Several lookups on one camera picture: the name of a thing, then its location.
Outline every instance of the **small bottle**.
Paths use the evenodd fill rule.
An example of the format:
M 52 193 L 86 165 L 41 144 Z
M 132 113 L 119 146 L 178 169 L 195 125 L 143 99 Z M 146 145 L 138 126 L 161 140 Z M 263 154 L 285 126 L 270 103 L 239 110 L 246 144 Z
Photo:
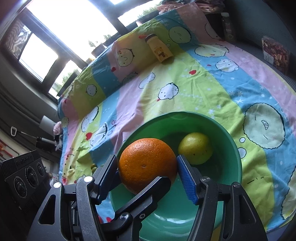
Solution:
M 145 42 L 150 46 L 159 62 L 173 56 L 168 47 L 157 37 L 156 34 L 150 34 L 145 38 Z
M 222 12 L 221 15 L 222 15 L 222 25 L 224 28 L 225 40 L 229 42 L 235 42 L 236 41 L 235 31 L 234 31 L 232 22 L 230 20 L 229 13 Z

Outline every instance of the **camera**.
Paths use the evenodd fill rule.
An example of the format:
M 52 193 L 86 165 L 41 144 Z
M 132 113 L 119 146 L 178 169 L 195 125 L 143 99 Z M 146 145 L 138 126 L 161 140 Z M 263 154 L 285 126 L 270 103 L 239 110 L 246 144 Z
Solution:
M 0 163 L 0 240 L 26 240 L 50 190 L 41 156 L 34 150 Z

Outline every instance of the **colorful bedsheet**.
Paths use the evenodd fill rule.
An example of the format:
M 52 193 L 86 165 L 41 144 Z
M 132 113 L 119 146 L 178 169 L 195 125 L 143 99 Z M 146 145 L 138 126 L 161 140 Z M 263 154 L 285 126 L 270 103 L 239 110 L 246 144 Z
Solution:
M 157 34 L 174 58 L 161 64 L 141 35 Z M 210 116 L 233 137 L 242 184 L 266 231 L 295 212 L 296 95 L 270 67 L 221 41 L 193 3 L 159 15 L 114 42 L 59 101 L 64 184 L 91 175 L 141 124 L 173 111 Z M 114 217 L 107 199 L 98 208 Z

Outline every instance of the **green bowl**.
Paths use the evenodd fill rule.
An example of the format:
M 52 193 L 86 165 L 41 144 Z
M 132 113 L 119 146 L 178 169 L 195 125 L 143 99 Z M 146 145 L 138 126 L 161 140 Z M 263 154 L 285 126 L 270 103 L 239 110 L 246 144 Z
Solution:
M 242 181 L 242 163 L 235 142 L 230 134 L 213 119 L 193 112 L 172 112 L 149 120 L 139 127 L 123 144 L 123 150 L 141 138 L 157 138 L 167 143 L 176 156 L 178 145 L 185 135 L 192 132 L 206 134 L 214 153 L 204 164 L 197 165 L 201 174 L 223 184 Z M 118 210 L 134 197 L 123 184 L 110 193 L 114 210 Z M 158 202 L 157 209 L 142 221 L 140 238 L 145 241 L 185 241 L 190 233 L 198 206 L 187 199 L 179 175 L 170 191 Z M 223 202 L 218 202 L 215 228 L 222 221 Z

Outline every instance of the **box of nuts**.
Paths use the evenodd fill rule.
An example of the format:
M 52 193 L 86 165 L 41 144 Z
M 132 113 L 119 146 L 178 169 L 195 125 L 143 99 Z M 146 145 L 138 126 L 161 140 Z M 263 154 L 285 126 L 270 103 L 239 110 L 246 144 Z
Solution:
M 279 42 L 264 36 L 262 38 L 264 59 L 284 74 L 288 72 L 290 51 Z

